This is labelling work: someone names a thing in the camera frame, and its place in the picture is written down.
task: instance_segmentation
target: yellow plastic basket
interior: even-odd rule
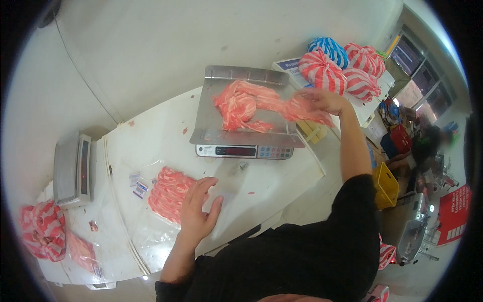
[[[399,184],[385,163],[372,170],[376,187],[376,206],[379,210],[394,207],[398,200]]]

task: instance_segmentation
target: red basket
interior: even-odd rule
[[[394,129],[392,129],[391,140],[396,146],[399,154],[404,154],[411,150],[412,140],[402,124],[399,124]]]

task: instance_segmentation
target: black shirt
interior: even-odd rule
[[[375,189],[370,175],[342,186],[326,221],[284,224],[200,256],[185,284],[156,282],[156,301],[258,301],[292,293],[360,301],[379,264]]]
[[[422,137],[412,139],[411,153],[416,165],[420,166],[427,158],[435,157],[441,144],[440,128],[430,126]]]

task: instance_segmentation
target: hand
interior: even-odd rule
[[[192,185],[181,207],[181,231],[176,240],[194,249],[199,242],[213,231],[221,211],[223,196],[214,199],[210,213],[201,210],[208,199],[208,189],[216,185],[218,178],[201,178]]]
[[[327,111],[332,115],[340,116],[351,104],[337,93],[322,88],[302,88],[294,93],[294,97],[303,97],[313,102],[313,108]]]

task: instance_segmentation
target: red and white striped bag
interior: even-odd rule
[[[342,74],[342,69],[329,59],[320,47],[316,51],[304,54],[298,62],[298,69],[314,87],[344,94],[347,79]]]
[[[379,247],[379,268],[378,271],[383,270],[386,266],[394,262],[396,258],[396,247],[393,245],[388,245],[383,243],[383,238],[379,234],[379,239],[381,240],[381,246]]]
[[[344,47],[344,50],[349,58],[349,68],[361,69],[378,79],[386,70],[384,61],[372,46],[359,46],[349,43]]]
[[[20,207],[22,242],[37,258],[61,261],[65,257],[65,217],[54,200]]]
[[[372,97],[381,95],[381,88],[377,84],[375,76],[367,74],[357,68],[347,68],[342,71],[347,78],[347,88],[349,92],[363,102],[370,102]]]

